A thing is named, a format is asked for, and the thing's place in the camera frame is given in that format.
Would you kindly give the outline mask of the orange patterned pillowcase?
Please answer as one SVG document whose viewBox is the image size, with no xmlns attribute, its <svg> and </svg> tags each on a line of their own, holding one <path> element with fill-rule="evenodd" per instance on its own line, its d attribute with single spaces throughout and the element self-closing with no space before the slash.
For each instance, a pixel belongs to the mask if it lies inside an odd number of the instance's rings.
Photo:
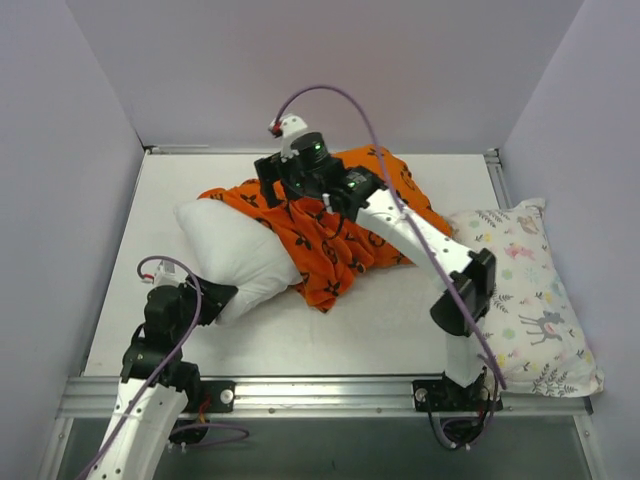
<svg viewBox="0 0 640 480">
<path fill-rule="evenodd" d="M 380 147 L 392 184 L 401 201 L 447 236 L 452 228 L 434 212 L 428 197 L 413 180 L 404 160 Z M 337 152 L 345 167 L 364 166 L 383 178 L 383 172 L 373 145 Z M 388 268 L 412 262 L 378 235 L 338 214 L 328 214 L 321 201 L 286 199 L 278 181 L 274 184 L 276 198 L 282 200 L 269 209 L 258 179 L 249 179 L 229 189 L 214 188 L 201 193 L 199 199 L 220 200 L 247 214 L 280 238 L 302 276 L 296 290 L 306 303 L 326 313 L 345 294 L 356 277 L 369 268 Z"/>
</svg>

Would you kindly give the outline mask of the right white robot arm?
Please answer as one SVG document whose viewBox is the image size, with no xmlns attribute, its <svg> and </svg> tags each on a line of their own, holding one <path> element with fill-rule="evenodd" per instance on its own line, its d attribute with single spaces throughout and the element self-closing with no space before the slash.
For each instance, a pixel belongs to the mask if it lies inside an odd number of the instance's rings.
<svg viewBox="0 0 640 480">
<path fill-rule="evenodd" d="M 490 354 L 479 325 L 494 293 L 494 254 L 457 243 L 418 215 L 400 199 L 385 163 L 380 174 L 347 167 L 330 154 L 320 132 L 307 128 L 290 131 L 277 124 L 272 134 L 280 141 L 279 152 L 255 163 L 268 206 L 277 205 L 274 185 L 280 183 L 287 199 L 321 202 L 443 281 L 444 290 L 429 310 L 445 337 L 443 395 L 456 409 L 470 406 L 479 397 L 482 360 Z"/>
</svg>

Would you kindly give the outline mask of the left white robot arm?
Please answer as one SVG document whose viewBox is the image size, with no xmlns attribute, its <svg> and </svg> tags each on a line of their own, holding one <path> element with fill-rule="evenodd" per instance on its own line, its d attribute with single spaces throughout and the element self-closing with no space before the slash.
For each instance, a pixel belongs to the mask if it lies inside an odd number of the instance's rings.
<svg viewBox="0 0 640 480">
<path fill-rule="evenodd" d="M 155 279 L 144 320 L 122 358 L 116 400 L 102 444 L 82 479 L 150 479 L 167 446 L 203 442 L 209 413 L 234 407 L 232 380 L 205 380 L 182 347 L 198 326 L 217 319 L 237 295 L 234 286 L 187 276 Z"/>
</svg>

